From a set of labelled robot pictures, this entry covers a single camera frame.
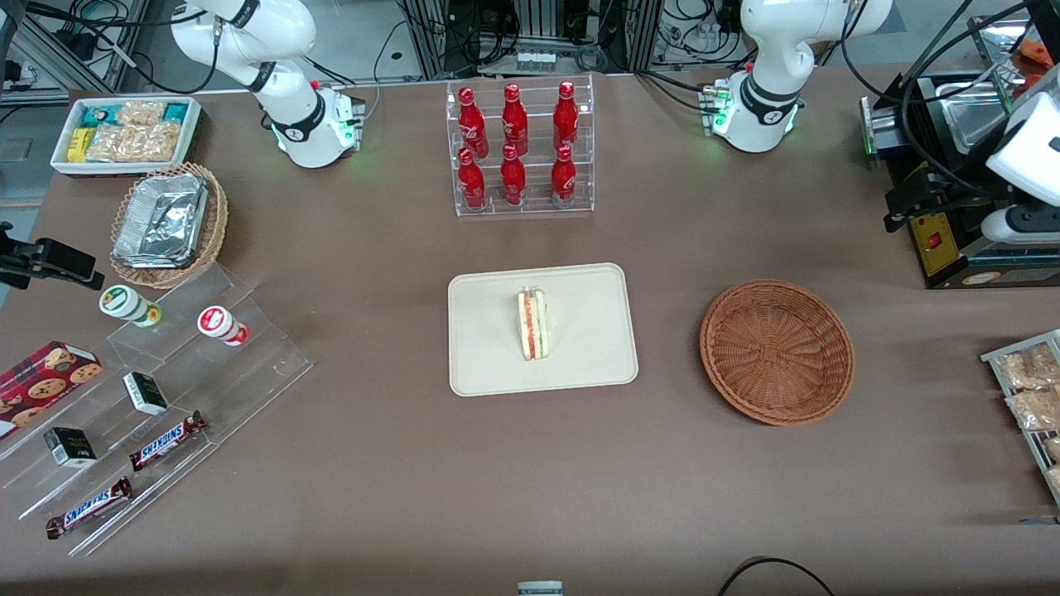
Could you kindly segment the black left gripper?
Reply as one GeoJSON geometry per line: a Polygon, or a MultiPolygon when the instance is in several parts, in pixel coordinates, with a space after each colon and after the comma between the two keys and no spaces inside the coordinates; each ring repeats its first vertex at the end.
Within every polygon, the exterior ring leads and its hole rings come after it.
{"type": "Polygon", "coordinates": [[[961,182],[954,181],[939,166],[923,165],[913,171],[900,185],[885,194],[887,214],[884,216],[886,233],[896,233],[923,206],[923,216],[946,214],[961,209],[993,209],[995,197],[993,174],[985,165],[961,165],[952,172],[961,182]],[[932,199],[930,199],[932,182],[932,199]]]}

